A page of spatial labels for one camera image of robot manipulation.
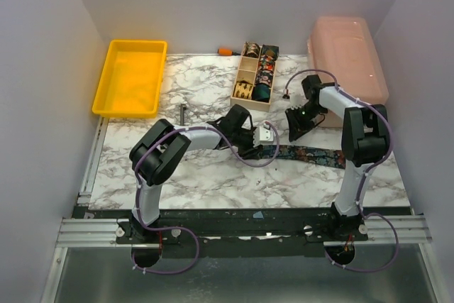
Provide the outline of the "navy floral necktie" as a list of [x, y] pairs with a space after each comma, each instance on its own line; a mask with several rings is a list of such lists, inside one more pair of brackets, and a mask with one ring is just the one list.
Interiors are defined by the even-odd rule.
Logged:
[[271, 159], [277, 152], [277, 159], [302, 161], [336, 169], [345, 169], [345, 156], [341, 150], [299, 145], [269, 145], [268, 147], [270, 150], [268, 159]]

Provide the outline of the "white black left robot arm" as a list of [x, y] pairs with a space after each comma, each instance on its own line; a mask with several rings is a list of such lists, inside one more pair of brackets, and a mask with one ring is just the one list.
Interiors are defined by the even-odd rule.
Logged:
[[[246, 121], [250, 122], [249, 128], [243, 126]], [[156, 237], [162, 186], [186, 153], [228, 148], [250, 167], [264, 167], [277, 157], [273, 155], [263, 164], [252, 164], [240, 156], [241, 151], [279, 145], [278, 132], [271, 123], [254, 126], [251, 121], [250, 112], [236, 104], [225, 116], [199, 126], [174, 126], [166, 119], [154, 123], [129, 154], [136, 180], [133, 235], [139, 241], [148, 243]]]

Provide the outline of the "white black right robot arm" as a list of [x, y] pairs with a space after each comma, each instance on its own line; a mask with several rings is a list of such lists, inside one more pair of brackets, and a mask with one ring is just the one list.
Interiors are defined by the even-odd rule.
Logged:
[[306, 103], [292, 104], [285, 111], [289, 141], [294, 142], [315, 129], [316, 118], [328, 112], [342, 120], [345, 173], [331, 207], [331, 219], [326, 223], [327, 234], [340, 241], [361, 224], [362, 203], [370, 176], [393, 149], [391, 128], [385, 106], [361, 101], [343, 90], [336, 79], [323, 83], [317, 69], [311, 72], [301, 81]]

